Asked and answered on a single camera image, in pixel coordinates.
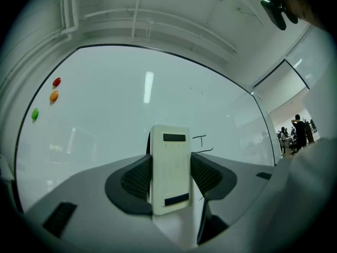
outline black mesh panel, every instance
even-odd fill
[[[191,157],[191,175],[202,195],[216,187],[222,180],[222,174],[201,160]]]
[[[133,168],[122,176],[122,187],[133,196],[146,201],[147,189],[152,179],[152,159]]]

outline red magnet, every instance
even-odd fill
[[[60,82],[61,82],[61,78],[55,79],[55,80],[53,81],[53,86],[54,86],[54,87],[57,87],[57,86],[60,84]]]

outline fluorescent light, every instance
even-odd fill
[[[147,71],[145,76],[145,87],[144,87],[144,103],[150,102],[152,83],[153,83],[154,73]]]
[[[302,58],[294,65],[294,68],[297,68],[302,63]]]

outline green magnet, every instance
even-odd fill
[[[34,110],[33,110],[33,112],[32,112],[32,119],[36,119],[37,118],[37,116],[38,116],[38,109],[37,108],[35,108]]]

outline whiteboard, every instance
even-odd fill
[[[50,104],[57,77],[59,96]],[[213,149],[205,153],[274,164],[255,99],[224,76],[152,49],[82,47],[47,78],[24,119],[16,157],[23,210],[75,173],[145,154],[155,124],[188,127],[192,152]]]

